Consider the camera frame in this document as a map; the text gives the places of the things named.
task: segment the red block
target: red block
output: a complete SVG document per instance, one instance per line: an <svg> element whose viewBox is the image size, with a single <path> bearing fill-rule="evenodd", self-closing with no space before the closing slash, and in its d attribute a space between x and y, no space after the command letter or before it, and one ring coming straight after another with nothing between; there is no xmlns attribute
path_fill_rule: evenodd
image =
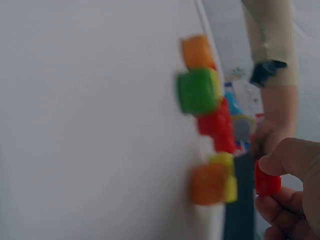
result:
<svg viewBox="0 0 320 240"><path fill-rule="evenodd" d="M259 161L254 163L255 191L260 196L276 194L281 188L281 177L265 174L259 168Z"/></svg>
<svg viewBox="0 0 320 240"><path fill-rule="evenodd" d="M234 128L225 98L222 99L217 111L197 117L197 128L199 134L214 139L214 148L217 152L233 154L236 151Z"/></svg>
<svg viewBox="0 0 320 240"><path fill-rule="evenodd" d="M217 153L227 152L234 154L237 150L235 138L233 135L221 135L214 138L214 149Z"/></svg>
<svg viewBox="0 0 320 240"><path fill-rule="evenodd" d="M232 120L228 110L227 100L223 98L220 108L207 115L198 116L197 128L201 135L214 138L222 134L233 135Z"/></svg>

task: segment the yellow block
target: yellow block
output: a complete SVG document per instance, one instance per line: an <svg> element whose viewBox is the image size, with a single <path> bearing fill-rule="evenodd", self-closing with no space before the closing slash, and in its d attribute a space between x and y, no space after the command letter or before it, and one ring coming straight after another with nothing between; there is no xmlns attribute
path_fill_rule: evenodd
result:
<svg viewBox="0 0 320 240"><path fill-rule="evenodd" d="M233 203L238 199L238 186L235 176L230 175L225 185L225 203Z"/></svg>
<svg viewBox="0 0 320 240"><path fill-rule="evenodd" d="M215 156L209 157L209 163L211 164L223 164L229 169L229 174L234 176L235 175L235 163L234 163L234 156L228 152L219 152Z"/></svg>
<svg viewBox="0 0 320 240"><path fill-rule="evenodd" d="M222 101L223 95L222 95L222 90L221 90L221 83L219 79L219 73L212 69L209 68L210 74L211 74L211 80L213 84L213 91L216 93L217 100Z"/></svg>

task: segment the dark gray fabric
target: dark gray fabric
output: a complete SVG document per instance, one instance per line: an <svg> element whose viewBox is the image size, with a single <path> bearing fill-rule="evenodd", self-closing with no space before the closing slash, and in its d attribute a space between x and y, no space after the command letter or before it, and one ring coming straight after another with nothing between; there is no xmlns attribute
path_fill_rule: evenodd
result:
<svg viewBox="0 0 320 240"><path fill-rule="evenodd" d="M246 153L234 159L238 200L226 205L224 240L254 240L254 160Z"/></svg>

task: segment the sleeve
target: sleeve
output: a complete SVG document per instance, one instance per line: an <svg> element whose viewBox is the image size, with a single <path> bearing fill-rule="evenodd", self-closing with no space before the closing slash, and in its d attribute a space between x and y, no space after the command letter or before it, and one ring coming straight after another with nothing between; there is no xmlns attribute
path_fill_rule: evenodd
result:
<svg viewBox="0 0 320 240"><path fill-rule="evenodd" d="M290 0L242 0L242 8L255 68L267 62L286 64L276 69L266 85L296 85L297 57Z"/></svg>

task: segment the green block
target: green block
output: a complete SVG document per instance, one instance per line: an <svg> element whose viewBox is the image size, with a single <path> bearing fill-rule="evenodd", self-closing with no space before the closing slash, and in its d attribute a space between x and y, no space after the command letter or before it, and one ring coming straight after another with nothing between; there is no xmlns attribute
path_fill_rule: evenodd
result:
<svg viewBox="0 0 320 240"><path fill-rule="evenodd" d="M192 69L180 74L177 91L182 112L186 114L203 115L218 108L219 96L209 68Z"/></svg>

